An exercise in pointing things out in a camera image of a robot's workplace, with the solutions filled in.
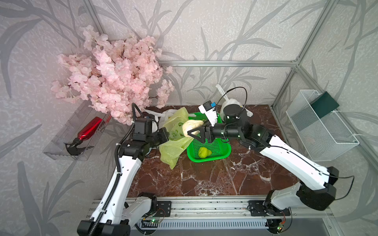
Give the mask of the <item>beige pear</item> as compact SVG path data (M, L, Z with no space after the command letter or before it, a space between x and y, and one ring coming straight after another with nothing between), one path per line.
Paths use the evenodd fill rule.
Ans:
M195 128L199 128L204 125L204 121L202 120L188 120L182 125L183 134L185 137L190 137L188 132Z

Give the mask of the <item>light green plastic bag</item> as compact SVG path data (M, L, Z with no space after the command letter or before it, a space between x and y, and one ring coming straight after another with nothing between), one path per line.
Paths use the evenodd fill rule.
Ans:
M183 124L189 120L189 113L185 107L177 110L163 125L169 132L168 141L159 145L160 160L173 170L180 155L187 149L193 138L183 133Z

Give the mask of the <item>green plastic basket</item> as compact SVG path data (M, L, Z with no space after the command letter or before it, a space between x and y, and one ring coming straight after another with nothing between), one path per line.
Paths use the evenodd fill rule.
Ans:
M211 155L206 158L199 157L198 153L201 148L211 151ZM212 143L208 143L207 140L205 140L205 143L201 143L199 140L193 139L187 147L188 158L195 163L225 159L230 156L231 151L231 145L220 138L215 139Z

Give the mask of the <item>green pear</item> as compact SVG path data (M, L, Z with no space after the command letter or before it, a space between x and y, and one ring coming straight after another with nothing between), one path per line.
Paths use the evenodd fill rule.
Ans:
M206 147L200 147L198 150L198 157L200 159L205 159L212 155L212 151L207 149Z

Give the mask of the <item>white printed plastic bag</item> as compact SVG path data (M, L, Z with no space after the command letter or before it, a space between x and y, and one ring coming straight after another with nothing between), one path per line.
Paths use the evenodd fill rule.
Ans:
M221 85L216 84L216 88L218 89L218 91L219 91L220 94L221 94L221 98L220 98L219 102L220 102L222 99L225 100L225 102L221 105L221 108L220 108L220 117L222 118L222 120L224 120L224 118L223 118L223 116L224 116L224 112L223 112L224 108L225 108L226 106L228 106L228 105L233 105L233 104L236 104L236 105L239 105L240 107L243 107L243 108L246 110L246 112L247 112L247 116L248 116L248 117L252 117L252 116L253 116L253 113L252 113L250 110L248 110L248 109L246 108L246 101L247 101L247 98L248 98L248 92L247 92L247 90L246 90L244 87L234 87L234 88L232 88L232 89L229 89L228 91L224 91L223 88L221 87ZM243 89L243 90L245 91L246 99L245 99L245 103L244 103L244 104L242 104L241 102L239 102L239 101L238 101L237 99L235 99L235 98L229 98L229 97L227 96L227 94L228 94L230 91L235 90L235 89L238 89L238 88L241 88L241 89Z

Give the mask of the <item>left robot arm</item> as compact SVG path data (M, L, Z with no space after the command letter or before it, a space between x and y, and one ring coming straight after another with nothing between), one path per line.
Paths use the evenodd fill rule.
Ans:
M82 220L77 228L80 236L128 236L132 227L143 217L157 211L155 194L142 193L129 206L127 195L145 156L153 147L169 140L166 128L159 128L149 117L137 117L141 113L132 104L132 127L121 142L116 144L114 158L116 169L98 207L88 220Z

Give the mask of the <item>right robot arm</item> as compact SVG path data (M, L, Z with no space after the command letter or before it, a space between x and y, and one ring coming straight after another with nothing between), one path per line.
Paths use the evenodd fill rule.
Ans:
M335 182L339 170L321 166L287 145L279 136L259 124L250 123L247 112L237 104L223 109L222 123L218 122L216 105L210 101L199 107L207 120L189 120L182 126L183 134L201 143L219 138L237 140L247 149L277 162L294 174L299 181L282 190L271 190L260 210L269 215L293 206L307 206L323 211L336 200Z

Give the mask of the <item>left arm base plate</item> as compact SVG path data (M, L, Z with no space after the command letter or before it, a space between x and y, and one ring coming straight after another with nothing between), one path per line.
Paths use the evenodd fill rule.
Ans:
M170 217L171 210L171 201L157 201L155 206L151 208L150 212L143 215L143 217Z

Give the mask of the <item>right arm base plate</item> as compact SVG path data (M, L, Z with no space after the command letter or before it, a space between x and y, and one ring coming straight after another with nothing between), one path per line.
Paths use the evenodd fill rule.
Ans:
M284 210L280 210L275 208L274 206L265 206L264 201L258 200L251 200L248 201L247 210L250 212L251 216L261 216L261 217L268 217L268 216L291 216L289 208Z

